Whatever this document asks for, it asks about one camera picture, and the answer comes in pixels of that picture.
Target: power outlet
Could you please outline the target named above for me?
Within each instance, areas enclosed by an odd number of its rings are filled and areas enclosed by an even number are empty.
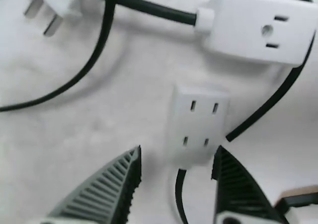
[[[211,52],[261,63],[300,66],[318,25],[318,6],[299,0],[210,0],[196,29]]]
[[[176,85],[167,125],[170,161],[181,169],[206,165],[225,139],[230,96],[213,85]]]

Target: black power cord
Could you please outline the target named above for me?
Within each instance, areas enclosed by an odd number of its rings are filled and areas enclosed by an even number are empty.
[[[101,30],[100,30],[99,39],[97,41],[95,49],[94,49],[92,55],[90,56],[88,62],[79,71],[79,73],[75,75],[75,77],[73,77],[70,81],[65,83],[60,88],[56,89],[55,91],[53,91],[45,96],[42,96],[42,97],[37,98],[35,100],[15,104],[15,105],[0,107],[0,112],[19,110],[19,109],[23,109],[23,108],[27,108],[27,107],[41,104],[43,102],[51,100],[54,97],[62,94],[63,92],[67,91],[72,86],[74,86],[76,83],[78,83],[93,68],[93,66],[95,65],[96,61],[98,60],[100,54],[102,53],[102,51],[105,47],[105,44],[106,44],[106,41],[108,39],[108,35],[109,35],[110,29],[111,29],[111,26],[113,23],[116,3],[117,3],[117,0],[106,0],[103,22],[102,22],[102,26],[101,26]]]
[[[118,0],[117,3],[133,10],[193,26],[197,17],[194,13],[183,12],[146,0]]]
[[[278,90],[247,120],[245,120],[241,125],[239,125],[237,128],[235,128],[232,132],[230,132],[226,136],[229,142],[233,141],[245,130],[251,127],[256,121],[258,121],[263,115],[265,115],[266,112],[268,112],[274,105],[276,105],[276,103],[280,101],[282,97],[289,91],[289,89],[292,87],[292,85],[294,84],[294,82],[296,81],[296,79],[299,77],[300,73],[304,69],[304,66],[312,51],[314,38],[315,36],[313,37],[310,47],[308,48],[308,52],[306,54],[303,64],[298,68],[292,69],[289,75],[287,76],[287,78],[285,79],[285,81],[278,88]],[[179,169],[177,179],[175,182],[175,201],[176,201],[177,209],[183,224],[188,224],[188,220],[184,212],[183,200],[182,200],[182,186],[183,186],[185,175],[186,175],[186,170]]]

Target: extension cord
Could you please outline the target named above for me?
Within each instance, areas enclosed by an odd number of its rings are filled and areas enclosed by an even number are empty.
[[[318,25],[318,6],[299,0],[210,0],[196,31],[213,53],[260,64],[300,66]]]

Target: white extension cord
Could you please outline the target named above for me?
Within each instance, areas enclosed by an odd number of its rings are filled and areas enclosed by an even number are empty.
[[[176,85],[167,124],[167,155],[178,168],[206,165],[223,143],[229,94],[212,85]]]
[[[318,6],[299,0],[210,0],[195,29],[211,52],[237,59],[302,64],[318,24]]]
[[[54,35],[64,19],[78,21],[82,17],[80,0],[32,0],[25,15],[33,18],[43,3],[46,3],[55,12],[55,16],[44,32],[45,36]]]
[[[211,52],[298,67],[304,62],[317,24],[318,7],[309,2],[210,0],[198,9],[195,30]],[[177,86],[173,94],[168,156],[180,169],[207,164],[225,140],[230,97],[206,86]]]

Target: white surface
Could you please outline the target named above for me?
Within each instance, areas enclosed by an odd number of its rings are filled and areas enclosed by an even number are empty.
[[[151,0],[195,11],[207,0]],[[30,0],[0,0],[0,103],[35,98],[70,79],[93,50],[103,4],[84,0],[81,23],[42,36],[52,12],[36,20]],[[293,89],[229,145],[269,200],[318,183],[318,47]],[[175,81],[209,81],[231,93],[230,131],[279,86],[289,69],[255,66],[205,54],[193,28],[117,7],[108,44],[96,67],[50,103],[0,114],[0,223],[20,224],[48,213],[116,155],[142,145],[143,182],[130,223],[177,223],[170,208],[176,172],[164,157],[166,114]],[[189,172],[184,204],[189,223],[210,224],[211,170]]]
[[[291,208],[285,217],[290,224],[316,224],[318,223],[318,205]]]
[[[44,2],[62,18],[78,20],[82,17],[80,0],[44,0]]]
[[[318,6],[304,1],[210,0],[206,7],[214,13],[201,11],[198,17],[203,21],[197,26],[211,30],[204,46],[214,53],[261,64],[300,66],[318,25]]]
[[[225,140],[230,96],[213,84],[177,84],[167,122],[167,156],[181,169],[207,165]]]
[[[87,220],[77,220],[70,218],[40,218],[33,219],[26,224],[97,224],[96,222],[87,221]]]

